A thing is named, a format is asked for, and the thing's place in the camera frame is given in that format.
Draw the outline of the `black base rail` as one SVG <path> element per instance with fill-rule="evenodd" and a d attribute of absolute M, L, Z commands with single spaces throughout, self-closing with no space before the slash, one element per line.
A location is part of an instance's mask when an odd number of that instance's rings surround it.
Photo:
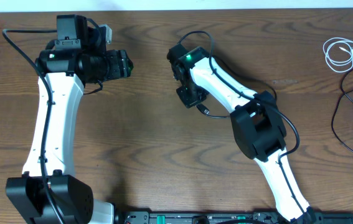
<path fill-rule="evenodd" d="M 315 223 L 353 224 L 353 213 L 316 212 L 311 218 L 289 221 L 278 212 L 257 211 L 248 213 L 154 213 L 145 211 L 119 212 L 114 224 L 195 224 L 195 223 Z"/>

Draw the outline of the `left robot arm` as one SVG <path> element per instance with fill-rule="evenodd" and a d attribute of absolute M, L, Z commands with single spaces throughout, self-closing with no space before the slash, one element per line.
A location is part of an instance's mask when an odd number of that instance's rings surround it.
<path fill-rule="evenodd" d="M 57 16 L 57 38 L 30 65 L 38 75 L 39 108 L 32 146 L 6 195 L 27 223 L 116 223 L 113 204 L 97 200 L 75 176 L 73 142 L 85 86 L 127 78 L 133 63 L 125 50 L 108 50 L 112 31 L 92 19 Z"/>

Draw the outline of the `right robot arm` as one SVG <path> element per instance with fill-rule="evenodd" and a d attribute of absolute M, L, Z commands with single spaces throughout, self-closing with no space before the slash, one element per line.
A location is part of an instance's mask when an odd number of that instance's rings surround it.
<path fill-rule="evenodd" d="M 178 43 L 167 59 L 176 90 L 186 108 L 198 106 L 212 95 L 229 113 L 235 142 L 260 167 L 275 198 L 277 212 L 290 223 L 315 223 L 316 216 L 303 197 L 289 166 L 286 148 L 287 117 L 271 93 L 257 93 L 225 72 L 202 47 L 188 51 Z"/>

